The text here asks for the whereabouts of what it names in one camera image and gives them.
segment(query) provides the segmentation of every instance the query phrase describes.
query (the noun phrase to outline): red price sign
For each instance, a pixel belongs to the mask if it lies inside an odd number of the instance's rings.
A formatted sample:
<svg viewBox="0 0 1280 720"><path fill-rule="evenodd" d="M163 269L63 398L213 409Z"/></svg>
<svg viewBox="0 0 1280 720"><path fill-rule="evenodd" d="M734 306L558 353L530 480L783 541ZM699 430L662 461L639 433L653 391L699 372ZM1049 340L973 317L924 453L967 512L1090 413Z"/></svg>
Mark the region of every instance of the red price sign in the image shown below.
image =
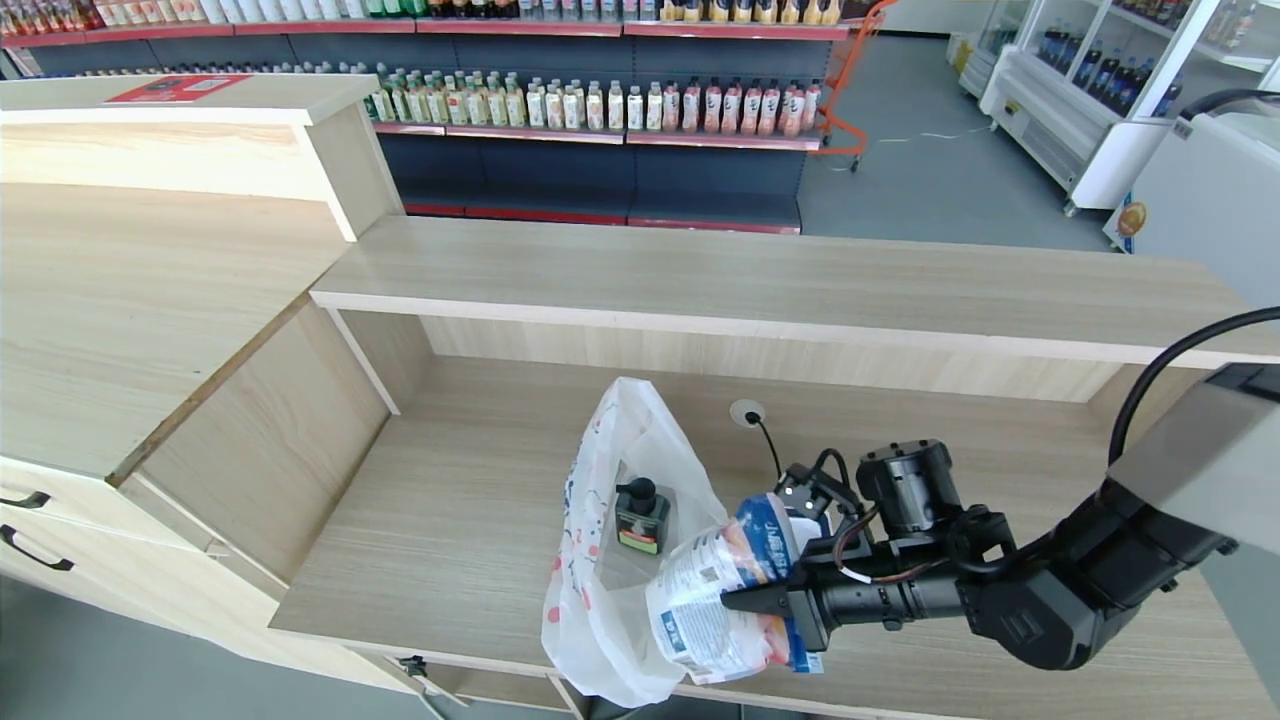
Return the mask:
<svg viewBox="0 0 1280 720"><path fill-rule="evenodd" d="M108 102L195 102L253 76L168 76L122 92Z"/></svg>

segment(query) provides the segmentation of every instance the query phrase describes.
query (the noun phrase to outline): hand soap bottle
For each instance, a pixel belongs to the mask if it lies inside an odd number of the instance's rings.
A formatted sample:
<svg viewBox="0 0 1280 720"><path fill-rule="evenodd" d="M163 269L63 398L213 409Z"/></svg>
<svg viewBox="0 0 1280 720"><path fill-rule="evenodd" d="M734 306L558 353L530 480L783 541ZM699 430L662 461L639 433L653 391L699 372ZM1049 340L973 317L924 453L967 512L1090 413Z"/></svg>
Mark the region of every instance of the hand soap bottle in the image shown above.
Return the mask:
<svg viewBox="0 0 1280 720"><path fill-rule="evenodd" d="M667 539L667 515L671 501L658 495L649 478L636 478L617 486L618 501L613 506L618 542L640 552L658 555Z"/></svg>

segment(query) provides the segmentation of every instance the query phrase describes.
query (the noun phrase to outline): packaged food bag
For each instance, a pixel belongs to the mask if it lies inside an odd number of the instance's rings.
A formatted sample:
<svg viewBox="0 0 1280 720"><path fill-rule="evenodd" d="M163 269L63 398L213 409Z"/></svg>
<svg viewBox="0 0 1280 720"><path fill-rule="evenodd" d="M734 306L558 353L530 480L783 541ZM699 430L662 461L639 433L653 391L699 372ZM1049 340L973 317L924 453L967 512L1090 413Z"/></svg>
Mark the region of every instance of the packaged food bag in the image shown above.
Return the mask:
<svg viewBox="0 0 1280 720"><path fill-rule="evenodd" d="M742 501L726 525L671 550L645 591L663 657L694 683L723 683L771 662L822 673L790 619L730 610L719 596L785 579L800 559L786 506L773 493Z"/></svg>
<svg viewBox="0 0 1280 720"><path fill-rule="evenodd" d="M618 542L616 486L650 478L671 502L666 548L728 521L684 430L646 380L618 378L591 415L564 483L564 533L543 603L543 648L585 694L660 702L685 678L650 630L645 587L662 565Z"/></svg>

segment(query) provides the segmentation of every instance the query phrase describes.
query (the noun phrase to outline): drawer handle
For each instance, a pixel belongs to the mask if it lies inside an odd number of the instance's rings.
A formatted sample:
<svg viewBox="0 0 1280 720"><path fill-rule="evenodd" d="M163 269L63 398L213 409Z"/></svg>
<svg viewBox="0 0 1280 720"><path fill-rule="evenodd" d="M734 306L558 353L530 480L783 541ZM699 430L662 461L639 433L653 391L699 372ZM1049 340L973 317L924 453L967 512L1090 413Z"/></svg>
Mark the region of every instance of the drawer handle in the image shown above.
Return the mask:
<svg viewBox="0 0 1280 720"><path fill-rule="evenodd" d="M9 505L12 507L26 507L27 510L35 510L37 507L44 507L46 502L52 500L47 493L36 491L22 500L5 500L0 497L0 505Z"/></svg>
<svg viewBox="0 0 1280 720"><path fill-rule="evenodd" d="M58 562L45 562L44 560L41 560L41 559L36 557L35 555L27 552L26 550L18 547L13 542L13 536L15 536L15 534L18 534L18 529L14 528L13 525L0 525L0 539L3 539L5 544L8 544L9 547L17 550L18 552L26 555L27 557L35 560L36 562L40 562L45 568L49 568L50 570L58 570L59 573L65 573L65 571L68 571L68 570L70 570L72 568L76 566L74 562L72 562L70 560L67 560L65 557L63 557Z"/></svg>

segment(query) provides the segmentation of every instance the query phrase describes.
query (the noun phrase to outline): refrigerator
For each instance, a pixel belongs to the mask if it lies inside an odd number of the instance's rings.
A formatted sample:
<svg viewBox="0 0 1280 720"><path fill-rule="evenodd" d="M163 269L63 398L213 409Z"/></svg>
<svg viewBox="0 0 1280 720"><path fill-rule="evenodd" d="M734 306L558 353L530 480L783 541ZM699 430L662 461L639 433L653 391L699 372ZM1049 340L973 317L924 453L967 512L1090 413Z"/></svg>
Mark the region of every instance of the refrigerator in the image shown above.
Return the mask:
<svg viewBox="0 0 1280 720"><path fill-rule="evenodd" d="M1226 90L1189 104L1103 232L1125 252L1204 263L1233 287L1275 282L1280 92Z"/></svg>

